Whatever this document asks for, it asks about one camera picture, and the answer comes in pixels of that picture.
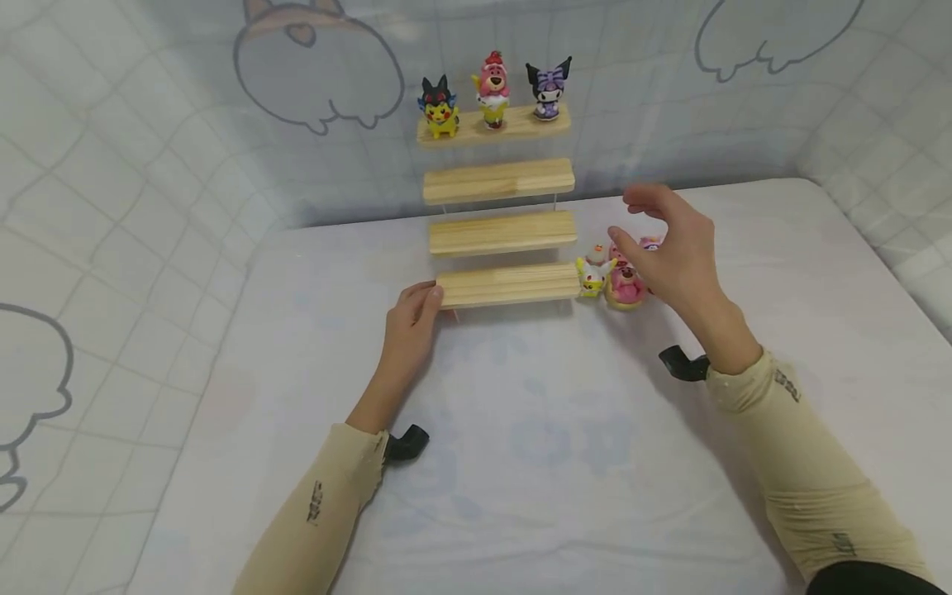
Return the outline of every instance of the toy figure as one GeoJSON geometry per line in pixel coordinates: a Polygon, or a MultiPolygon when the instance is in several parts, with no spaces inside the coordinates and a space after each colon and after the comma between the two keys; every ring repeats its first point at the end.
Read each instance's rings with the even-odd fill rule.
{"type": "Polygon", "coordinates": [[[600,267],[605,263],[607,257],[605,256],[605,247],[601,244],[596,244],[595,248],[592,249],[586,256],[585,261],[590,265],[595,265],[600,267]]]}
{"type": "Polygon", "coordinates": [[[614,243],[612,243],[612,245],[608,247],[608,258],[614,258],[615,260],[617,260],[619,267],[628,266],[628,259],[625,258],[625,255],[622,254],[622,251],[619,250],[618,247],[615,246],[614,243]]]}
{"type": "Polygon", "coordinates": [[[568,78],[568,65],[571,63],[572,56],[568,56],[554,70],[539,70],[526,62],[529,85],[536,99],[535,116],[543,122],[559,117],[559,99],[565,92],[565,79],[568,78]]]}
{"type": "Polygon", "coordinates": [[[631,266],[618,267],[611,271],[605,283],[605,300],[618,310],[632,310],[642,304],[647,294],[645,282],[631,266]]]}
{"type": "Polygon", "coordinates": [[[476,86],[476,101],[483,113],[483,120],[489,129],[503,127],[503,112],[509,106],[509,84],[503,55],[493,51],[480,69],[479,75],[473,74],[476,86]]]}
{"type": "Polygon", "coordinates": [[[575,269],[579,271],[579,281],[582,283],[579,297],[598,297],[605,284],[605,276],[615,268],[616,262],[613,259],[600,265],[592,265],[585,258],[575,259],[575,269]]]}
{"type": "Polygon", "coordinates": [[[663,240],[664,238],[658,235],[646,235],[641,240],[638,240],[638,246],[653,252],[661,247],[661,242],[663,240]]]}
{"type": "Polygon", "coordinates": [[[417,99],[417,105],[423,111],[433,138],[440,138],[442,134],[449,134],[449,138],[456,136],[456,129],[460,125],[460,109],[456,107],[456,95],[449,92],[445,74],[440,77],[436,87],[426,77],[423,78],[423,96],[417,99]]]}

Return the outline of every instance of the arm sleeve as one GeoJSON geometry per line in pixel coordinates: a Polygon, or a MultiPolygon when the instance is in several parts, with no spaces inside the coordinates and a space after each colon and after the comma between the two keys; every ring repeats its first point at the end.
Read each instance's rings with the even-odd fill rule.
{"type": "Polygon", "coordinates": [[[817,417],[789,366],[765,351],[736,376],[710,369],[707,388],[740,435],[767,517],[808,582],[843,561],[932,580],[912,533],[817,417]]]}
{"type": "Polygon", "coordinates": [[[388,434],[336,424],[258,541],[234,595],[321,595],[337,574],[357,515],[380,483],[388,434]]]}

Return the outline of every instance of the white table surface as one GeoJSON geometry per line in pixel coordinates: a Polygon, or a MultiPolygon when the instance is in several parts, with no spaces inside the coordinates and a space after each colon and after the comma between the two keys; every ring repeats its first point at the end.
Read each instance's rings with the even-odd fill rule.
{"type": "MultiPolygon", "coordinates": [[[[920,539],[952,590],[952,347],[822,190],[683,192],[717,226],[722,282],[759,339],[920,539]]],[[[427,219],[310,228],[256,261],[129,593],[227,593],[376,365],[384,315],[435,269],[574,259],[663,224],[618,198],[566,203],[580,242],[434,263],[427,219]]],[[[462,312],[395,429],[431,441],[389,469],[335,593],[785,593],[802,589],[699,385],[657,353],[699,348],[657,300],[462,312]]]]}

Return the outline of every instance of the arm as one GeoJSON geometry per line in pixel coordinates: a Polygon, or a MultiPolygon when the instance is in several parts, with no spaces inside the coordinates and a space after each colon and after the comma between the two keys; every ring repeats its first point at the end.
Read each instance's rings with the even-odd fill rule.
{"type": "Polygon", "coordinates": [[[326,593],[361,509],[380,484],[387,430],[432,346],[443,291],[407,288],[387,313],[377,371],[347,417],[278,510],[245,563],[235,595],[326,593]]]}
{"type": "Polygon", "coordinates": [[[888,565],[928,580],[912,534],[814,413],[793,370],[761,348],[724,295],[710,219],[663,186],[629,188],[625,202],[629,212],[668,223],[656,251],[641,249],[621,229],[609,234],[704,347],[708,390],[736,428],[767,517],[806,580],[843,561],[888,565]]]}

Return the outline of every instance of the purple kuromi figurine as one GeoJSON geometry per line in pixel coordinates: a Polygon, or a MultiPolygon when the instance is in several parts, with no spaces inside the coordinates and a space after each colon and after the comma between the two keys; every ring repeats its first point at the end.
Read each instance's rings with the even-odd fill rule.
{"type": "Polygon", "coordinates": [[[568,78],[568,65],[571,63],[572,56],[568,56],[553,70],[539,70],[526,62],[529,84],[536,99],[535,116],[543,122],[559,117],[559,99],[565,92],[565,79],[568,78]]]}

